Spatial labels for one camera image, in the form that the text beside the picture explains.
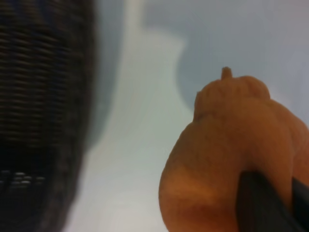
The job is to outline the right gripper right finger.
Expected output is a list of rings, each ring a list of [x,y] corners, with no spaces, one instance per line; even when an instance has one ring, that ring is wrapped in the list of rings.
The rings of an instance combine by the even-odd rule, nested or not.
[[[304,231],[309,231],[309,188],[297,179],[293,179],[294,217]]]

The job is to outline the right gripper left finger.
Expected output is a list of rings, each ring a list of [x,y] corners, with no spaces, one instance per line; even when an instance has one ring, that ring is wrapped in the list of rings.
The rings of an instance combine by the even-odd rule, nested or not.
[[[239,178],[236,215],[241,232],[293,232],[294,220],[265,177],[243,172]]]

